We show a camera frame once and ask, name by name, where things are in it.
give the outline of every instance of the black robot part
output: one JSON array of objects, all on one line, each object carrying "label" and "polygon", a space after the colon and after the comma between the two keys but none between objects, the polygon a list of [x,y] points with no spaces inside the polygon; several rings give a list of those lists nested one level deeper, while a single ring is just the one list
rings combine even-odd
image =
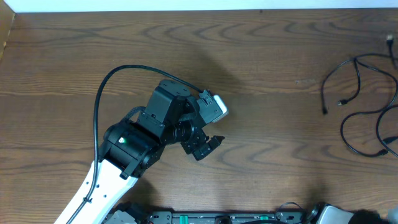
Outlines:
[{"label": "black robot part", "polygon": [[[139,113],[136,122],[130,118]],[[162,80],[146,108],[133,108],[104,135],[100,161],[119,167],[123,179],[141,177],[160,159],[166,145],[180,142],[187,154],[199,161],[214,151],[223,136],[209,137],[202,128],[223,114],[207,90],[195,98],[189,89],[172,80]]]}]

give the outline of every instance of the wood grain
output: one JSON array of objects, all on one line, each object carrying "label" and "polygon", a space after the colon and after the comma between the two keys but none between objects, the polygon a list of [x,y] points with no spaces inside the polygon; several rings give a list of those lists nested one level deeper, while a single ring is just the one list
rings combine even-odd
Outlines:
[{"label": "wood grain", "polygon": [[[392,155],[351,153],[339,127],[350,112],[381,107],[394,85],[353,67],[320,82],[346,58],[386,52],[397,9],[99,12],[18,14],[0,65],[0,222],[52,223],[93,159],[92,112],[103,77],[118,65],[163,69],[223,97],[230,114],[206,127],[226,141],[196,162],[168,147],[123,200],[175,210],[272,210],[286,201],[327,201],[386,215],[398,204]],[[367,62],[393,71],[390,61]],[[99,133],[145,106],[163,77],[125,70],[101,99]],[[397,111],[382,135],[397,134]],[[377,115],[349,120],[345,134],[363,151],[381,149]]]}]

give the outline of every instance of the white backdrop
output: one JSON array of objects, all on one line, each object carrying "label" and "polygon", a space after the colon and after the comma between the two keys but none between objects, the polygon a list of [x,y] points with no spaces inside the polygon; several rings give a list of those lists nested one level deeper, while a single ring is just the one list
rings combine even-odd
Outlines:
[{"label": "white backdrop", "polygon": [[181,11],[398,7],[398,0],[5,0],[14,12]]}]

